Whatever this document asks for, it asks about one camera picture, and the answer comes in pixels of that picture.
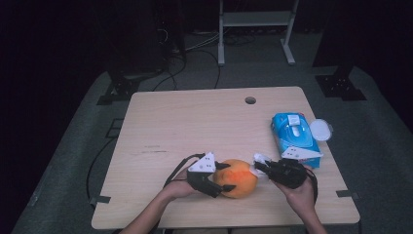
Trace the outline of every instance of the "black metal base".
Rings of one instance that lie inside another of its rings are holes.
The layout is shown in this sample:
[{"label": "black metal base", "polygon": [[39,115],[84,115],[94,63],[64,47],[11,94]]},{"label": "black metal base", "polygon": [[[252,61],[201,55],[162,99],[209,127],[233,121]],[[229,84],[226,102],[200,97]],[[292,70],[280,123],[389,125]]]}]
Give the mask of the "black metal base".
[{"label": "black metal base", "polygon": [[342,100],[366,100],[361,90],[356,89],[348,77],[334,75],[318,75],[317,82],[327,98]]}]

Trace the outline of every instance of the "wooden table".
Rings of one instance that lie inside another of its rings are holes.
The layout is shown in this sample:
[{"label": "wooden table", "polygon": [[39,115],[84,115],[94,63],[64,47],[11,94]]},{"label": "wooden table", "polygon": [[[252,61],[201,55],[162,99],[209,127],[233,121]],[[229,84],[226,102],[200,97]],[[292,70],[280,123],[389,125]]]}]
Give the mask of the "wooden table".
[{"label": "wooden table", "polygon": [[[256,100],[248,104],[245,99]],[[195,153],[212,151],[215,160],[242,159],[252,163],[254,153],[278,161],[280,154],[271,132],[278,112],[303,113],[315,119],[310,104],[298,87],[136,93],[125,117],[100,195],[92,226],[123,228],[162,189],[181,162]],[[316,209],[324,224],[357,223],[359,214],[326,142],[320,168]],[[191,195],[167,207],[160,228],[286,226],[302,224],[278,188],[260,180],[246,198],[211,198]]]}]

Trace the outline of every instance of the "white triangular marker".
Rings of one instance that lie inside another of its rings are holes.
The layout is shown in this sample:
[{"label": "white triangular marker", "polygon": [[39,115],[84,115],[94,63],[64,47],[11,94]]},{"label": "white triangular marker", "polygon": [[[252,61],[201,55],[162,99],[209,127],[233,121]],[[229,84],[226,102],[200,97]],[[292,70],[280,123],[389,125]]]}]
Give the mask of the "white triangular marker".
[{"label": "white triangular marker", "polygon": [[209,152],[188,169],[189,172],[193,173],[214,173],[215,170],[215,155],[212,152]]},{"label": "white triangular marker", "polygon": [[319,158],[322,155],[322,153],[313,150],[289,146],[282,154],[282,157],[287,159],[308,159]]}]

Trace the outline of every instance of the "white metal stand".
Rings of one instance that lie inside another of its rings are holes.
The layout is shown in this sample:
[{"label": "white metal stand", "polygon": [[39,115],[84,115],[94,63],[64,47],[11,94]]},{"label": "white metal stand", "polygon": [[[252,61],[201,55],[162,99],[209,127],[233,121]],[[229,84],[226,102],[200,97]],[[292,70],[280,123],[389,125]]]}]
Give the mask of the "white metal stand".
[{"label": "white metal stand", "polygon": [[294,0],[291,11],[282,12],[240,12],[225,13],[223,1],[219,1],[219,43],[218,43],[218,64],[225,64],[224,56],[224,27],[226,26],[274,26],[287,25],[285,38],[281,39],[282,49],[285,53],[288,64],[294,65],[295,60],[289,49],[288,42],[292,32],[298,1]]}]

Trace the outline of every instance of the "wipes package lid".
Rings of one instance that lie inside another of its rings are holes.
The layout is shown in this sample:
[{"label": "wipes package lid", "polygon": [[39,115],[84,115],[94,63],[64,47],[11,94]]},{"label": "wipes package lid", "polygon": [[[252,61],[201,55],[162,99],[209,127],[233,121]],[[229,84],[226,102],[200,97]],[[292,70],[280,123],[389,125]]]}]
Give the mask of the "wipes package lid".
[{"label": "wipes package lid", "polygon": [[316,120],[309,126],[301,113],[278,113],[273,117],[272,130],[283,158],[297,159],[302,164],[319,168],[322,153],[317,140],[331,138],[325,121]]}]

